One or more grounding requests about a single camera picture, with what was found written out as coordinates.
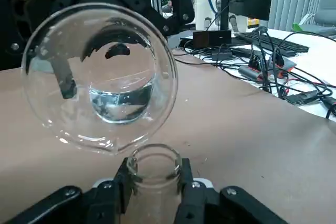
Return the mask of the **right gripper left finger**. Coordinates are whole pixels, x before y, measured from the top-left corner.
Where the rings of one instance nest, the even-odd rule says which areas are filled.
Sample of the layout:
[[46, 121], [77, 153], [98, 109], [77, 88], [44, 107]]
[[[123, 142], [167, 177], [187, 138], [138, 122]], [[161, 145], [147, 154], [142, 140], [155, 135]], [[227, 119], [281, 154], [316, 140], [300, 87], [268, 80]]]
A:
[[128, 159], [121, 163], [113, 179], [105, 179], [83, 192], [77, 186], [62, 187], [8, 223], [120, 223], [131, 196]]

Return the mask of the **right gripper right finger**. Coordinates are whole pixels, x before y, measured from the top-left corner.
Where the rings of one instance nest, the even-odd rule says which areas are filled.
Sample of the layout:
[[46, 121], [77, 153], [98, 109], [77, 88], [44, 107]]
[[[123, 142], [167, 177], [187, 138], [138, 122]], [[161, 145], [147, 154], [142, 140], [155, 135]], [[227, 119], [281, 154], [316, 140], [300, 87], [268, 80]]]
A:
[[181, 185], [175, 223], [286, 223], [240, 187], [216, 191], [196, 181], [188, 158], [182, 159]]

